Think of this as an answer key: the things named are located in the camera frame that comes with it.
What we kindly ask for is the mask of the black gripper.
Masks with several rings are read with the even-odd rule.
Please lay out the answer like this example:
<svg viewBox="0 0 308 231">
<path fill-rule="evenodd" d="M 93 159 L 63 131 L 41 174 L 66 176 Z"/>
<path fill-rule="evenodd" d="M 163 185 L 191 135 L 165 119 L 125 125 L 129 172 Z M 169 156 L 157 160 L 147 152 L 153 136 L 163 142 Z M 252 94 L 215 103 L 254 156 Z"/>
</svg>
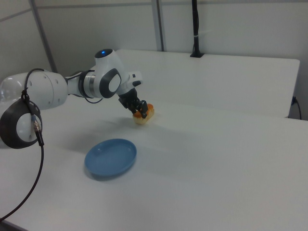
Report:
<svg viewBox="0 0 308 231">
<path fill-rule="evenodd" d="M 140 101 L 135 88 L 132 88 L 125 94 L 119 95 L 119 101 L 126 109 L 130 110 L 132 114 L 139 111 L 143 119 L 147 117 L 147 102 L 145 100 Z"/>
</svg>

